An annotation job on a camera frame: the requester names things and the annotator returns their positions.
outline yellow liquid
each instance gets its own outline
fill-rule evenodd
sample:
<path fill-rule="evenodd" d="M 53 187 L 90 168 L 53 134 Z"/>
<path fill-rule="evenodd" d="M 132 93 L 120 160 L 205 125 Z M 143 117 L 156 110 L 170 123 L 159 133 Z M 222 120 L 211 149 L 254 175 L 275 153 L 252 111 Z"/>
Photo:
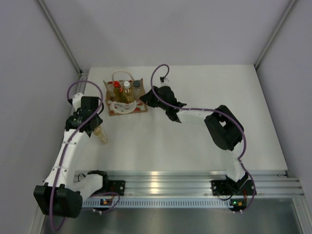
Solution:
<path fill-rule="evenodd" d="M 99 125 L 94 129 L 93 134 L 98 137 L 98 139 L 100 140 L 100 142 L 102 142 L 102 144 L 107 143 L 107 135 L 103 132 L 101 125 Z"/>

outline red bottle cap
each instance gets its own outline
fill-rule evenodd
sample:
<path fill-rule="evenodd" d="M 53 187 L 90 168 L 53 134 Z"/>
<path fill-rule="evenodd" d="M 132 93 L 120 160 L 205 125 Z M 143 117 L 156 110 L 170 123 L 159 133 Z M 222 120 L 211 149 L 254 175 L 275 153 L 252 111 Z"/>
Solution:
<path fill-rule="evenodd" d="M 115 87 L 115 88 L 119 88 L 119 87 L 120 87 L 120 84 L 119 84 L 118 81 L 114 81 L 114 87 Z"/>

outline metal frame edge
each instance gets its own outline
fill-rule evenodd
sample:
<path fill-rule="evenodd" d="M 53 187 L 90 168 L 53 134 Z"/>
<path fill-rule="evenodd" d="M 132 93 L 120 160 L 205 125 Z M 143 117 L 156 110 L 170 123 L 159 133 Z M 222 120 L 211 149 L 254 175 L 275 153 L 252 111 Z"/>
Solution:
<path fill-rule="evenodd" d="M 77 71 L 78 74 L 81 74 L 81 68 L 79 67 L 72 51 L 70 50 L 64 36 L 60 32 L 60 29 L 58 25 L 56 24 L 55 20 L 53 19 L 47 5 L 45 4 L 44 0 L 35 0 L 35 2 L 38 4 L 41 12 L 44 14 L 45 18 L 47 19 L 49 25 L 51 26 L 51 29 L 53 33 L 55 34 L 56 38 L 61 44 L 61 47 L 65 51 L 68 59 L 70 60 L 71 64 L 73 65 L 74 69 Z"/>
<path fill-rule="evenodd" d="M 273 45 L 273 43 L 274 43 L 275 39 L 277 38 L 281 28 L 285 25 L 286 20 L 289 18 L 291 12 L 293 11 L 293 9 L 295 8 L 295 6 L 297 5 L 298 2 L 299 2 L 299 0 L 291 0 L 289 2 L 289 4 L 288 4 L 286 10 L 284 11 L 281 19 L 278 21 L 277 26 L 273 30 L 273 32 L 270 35 L 269 39 L 267 40 L 264 48 L 262 49 L 262 52 L 260 53 L 260 56 L 258 57 L 256 63 L 254 64 L 254 68 L 256 70 L 258 69 L 258 67 L 261 64 L 263 58 L 266 56 L 266 54 L 268 53 L 269 49 Z"/>

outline sauce bottle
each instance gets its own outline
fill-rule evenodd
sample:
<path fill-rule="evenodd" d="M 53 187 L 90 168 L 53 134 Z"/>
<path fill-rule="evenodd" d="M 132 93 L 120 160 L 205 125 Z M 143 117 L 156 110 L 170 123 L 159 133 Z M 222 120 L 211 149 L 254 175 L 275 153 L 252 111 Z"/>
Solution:
<path fill-rule="evenodd" d="M 123 94 L 126 98 L 126 103 L 133 102 L 135 100 L 135 97 L 133 96 L 133 90 L 130 82 L 125 81 L 123 85 L 124 85 Z"/>

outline stainless steel floor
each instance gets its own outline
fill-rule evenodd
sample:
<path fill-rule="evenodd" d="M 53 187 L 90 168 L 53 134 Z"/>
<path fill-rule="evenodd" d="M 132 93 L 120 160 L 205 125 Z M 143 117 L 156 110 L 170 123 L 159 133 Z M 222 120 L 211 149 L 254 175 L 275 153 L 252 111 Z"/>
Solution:
<path fill-rule="evenodd" d="M 46 218 L 41 234 L 52 233 Z M 117 209 L 100 216 L 85 211 L 76 219 L 67 219 L 59 233 L 301 234 L 302 231 L 291 199 L 257 199 L 244 214 L 212 209 Z"/>

